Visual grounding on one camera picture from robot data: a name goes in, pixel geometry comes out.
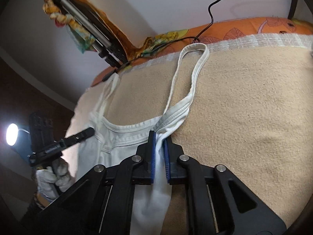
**white tank top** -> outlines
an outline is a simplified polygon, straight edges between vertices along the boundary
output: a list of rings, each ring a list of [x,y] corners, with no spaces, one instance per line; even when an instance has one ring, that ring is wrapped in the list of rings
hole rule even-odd
[[[195,50],[203,50],[204,53],[193,69],[190,91],[185,98],[169,108],[181,61],[184,55]],[[108,98],[120,82],[116,73],[106,81],[99,101],[90,113],[90,121],[87,126],[95,129],[95,136],[82,142],[79,146],[77,180],[97,164],[110,167],[135,155],[138,145],[148,141],[149,131],[156,131],[154,183],[136,186],[130,226],[131,235],[155,235],[161,232],[172,192],[172,186],[167,183],[165,176],[162,142],[186,119],[195,95],[198,75],[209,54],[208,47],[202,43],[188,45],[181,51],[172,79],[170,95],[162,116],[127,126],[110,123],[103,114],[108,104]]]

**lamp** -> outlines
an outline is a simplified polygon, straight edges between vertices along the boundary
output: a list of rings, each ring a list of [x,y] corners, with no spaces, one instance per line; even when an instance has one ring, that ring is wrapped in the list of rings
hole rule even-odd
[[[27,127],[10,124],[7,128],[7,144],[17,152],[21,158],[29,163],[28,155],[32,154],[31,139]]]

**beige towel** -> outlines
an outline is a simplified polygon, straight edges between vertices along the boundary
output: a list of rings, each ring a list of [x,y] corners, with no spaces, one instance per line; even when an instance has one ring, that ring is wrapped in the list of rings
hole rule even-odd
[[[198,57],[183,59],[172,105],[188,93]],[[124,74],[107,119],[128,125],[161,115],[175,68],[172,61]],[[257,47],[212,53],[173,142],[202,164],[225,164],[290,226],[313,193],[310,50]],[[182,195],[173,188],[164,234],[186,233]]]

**bright light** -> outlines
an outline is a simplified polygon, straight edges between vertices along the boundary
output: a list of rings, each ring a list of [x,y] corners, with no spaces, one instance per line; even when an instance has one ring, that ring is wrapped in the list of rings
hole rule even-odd
[[[18,139],[18,126],[16,124],[10,124],[7,128],[7,143],[13,146]]]

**white glove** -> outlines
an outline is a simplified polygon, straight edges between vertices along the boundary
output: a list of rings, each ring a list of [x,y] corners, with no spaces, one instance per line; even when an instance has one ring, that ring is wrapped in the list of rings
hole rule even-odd
[[[51,184],[54,183],[58,186],[61,192],[65,192],[74,184],[74,178],[69,174],[68,163],[64,159],[58,159],[54,170],[56,174],[53,173],[52,167],[36,171],[38,192],[50,202],[58,197],[51,187]]]

